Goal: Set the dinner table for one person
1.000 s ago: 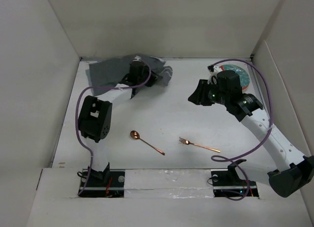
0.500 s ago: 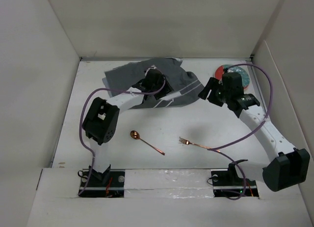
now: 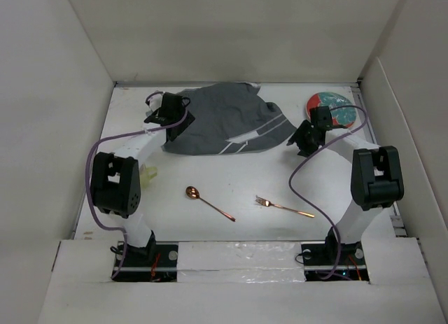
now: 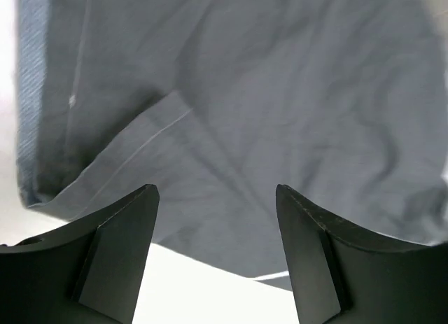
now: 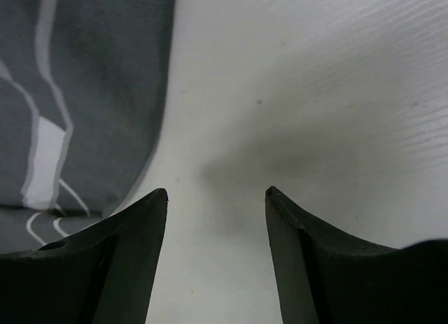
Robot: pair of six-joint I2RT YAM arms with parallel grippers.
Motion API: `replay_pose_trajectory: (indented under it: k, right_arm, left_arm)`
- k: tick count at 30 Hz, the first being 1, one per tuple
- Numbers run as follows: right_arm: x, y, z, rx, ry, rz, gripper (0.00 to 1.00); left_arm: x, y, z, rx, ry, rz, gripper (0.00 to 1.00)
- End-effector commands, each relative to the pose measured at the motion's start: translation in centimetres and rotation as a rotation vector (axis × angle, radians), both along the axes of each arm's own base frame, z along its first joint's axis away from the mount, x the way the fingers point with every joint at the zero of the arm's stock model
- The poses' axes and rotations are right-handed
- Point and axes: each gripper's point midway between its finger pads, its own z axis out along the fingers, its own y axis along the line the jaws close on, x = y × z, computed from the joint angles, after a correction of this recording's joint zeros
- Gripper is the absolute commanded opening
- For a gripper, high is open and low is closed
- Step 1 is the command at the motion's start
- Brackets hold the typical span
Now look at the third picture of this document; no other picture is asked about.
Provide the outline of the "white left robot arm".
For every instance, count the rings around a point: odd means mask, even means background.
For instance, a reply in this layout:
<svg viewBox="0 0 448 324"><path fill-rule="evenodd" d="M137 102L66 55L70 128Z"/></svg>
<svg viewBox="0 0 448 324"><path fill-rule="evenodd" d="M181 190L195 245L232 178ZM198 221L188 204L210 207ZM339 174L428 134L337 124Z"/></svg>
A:
<svg viewBox="0 0 448 324"><path fill-rule="evenodd" d="M86 164L85 183L91 212L96 209L116 216L119 226L100 228L123 233L132 257L140 265L151 264L156 249L149 244L152 230L138 211L141 201L141 170L149 156L168 141L174 141L195 120L188 111L190 98L161 93L157 108L144 119L137 132L110 136L96 142Z"/></svg>

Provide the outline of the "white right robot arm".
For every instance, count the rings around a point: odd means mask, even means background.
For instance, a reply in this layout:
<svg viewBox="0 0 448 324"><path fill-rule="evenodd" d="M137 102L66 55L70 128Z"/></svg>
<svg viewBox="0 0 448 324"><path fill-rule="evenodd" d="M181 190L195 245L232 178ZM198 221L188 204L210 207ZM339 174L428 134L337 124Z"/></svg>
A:
<svg viewBox="0 0 448 324"><path fill-rule="evenodd" d="M304 160L301 169L326 148L351 163L351 203L338 223L332 223L323 254L338 264L361 242L370 223L405 193L400 156L394 146L379 146L360 138L354 131L334 123L333 108L309 110L309 119L297 128L288 144L296 144Z"/></svg>

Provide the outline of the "grey cloth placemat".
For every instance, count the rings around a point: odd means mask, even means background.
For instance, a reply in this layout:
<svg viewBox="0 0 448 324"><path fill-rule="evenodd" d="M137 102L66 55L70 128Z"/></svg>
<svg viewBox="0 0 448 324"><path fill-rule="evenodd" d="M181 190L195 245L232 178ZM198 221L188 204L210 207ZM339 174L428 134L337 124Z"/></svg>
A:
<svg viewBox="0 0 448 324"><path fill-rule="evenodd" d="M296 130L279 106L264 101L255 83L217 83L179 94L195 120L163 145L177 155L258 153L283 143Z"/></svg>

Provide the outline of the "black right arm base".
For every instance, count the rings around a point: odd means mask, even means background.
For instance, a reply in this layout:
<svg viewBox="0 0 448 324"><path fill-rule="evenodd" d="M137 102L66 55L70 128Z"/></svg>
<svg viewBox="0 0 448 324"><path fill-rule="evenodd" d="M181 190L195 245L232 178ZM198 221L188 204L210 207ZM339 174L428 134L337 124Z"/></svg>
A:
<svg viewBox="0 0 448 324"><path fill-rule="evenodd" d="M303 266L306 282L370 280L361 242L343 245L337 265L336 256L322 241L306 241L300 244L295 261Z"/></svg>

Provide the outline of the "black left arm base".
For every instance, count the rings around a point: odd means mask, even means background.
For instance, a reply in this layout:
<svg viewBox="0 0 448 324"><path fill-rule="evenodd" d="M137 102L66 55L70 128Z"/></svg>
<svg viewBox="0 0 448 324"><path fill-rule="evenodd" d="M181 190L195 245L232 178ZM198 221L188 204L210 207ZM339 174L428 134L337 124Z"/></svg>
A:
<svg viewBox="0 0 448 324"><path fill-rule="evenodd" d="M137 254L127 250L122 268L112 280L115 282L177 282L177 260L179 244L176 242L158 242L155 254L149 261L138 258Z"/></svg>

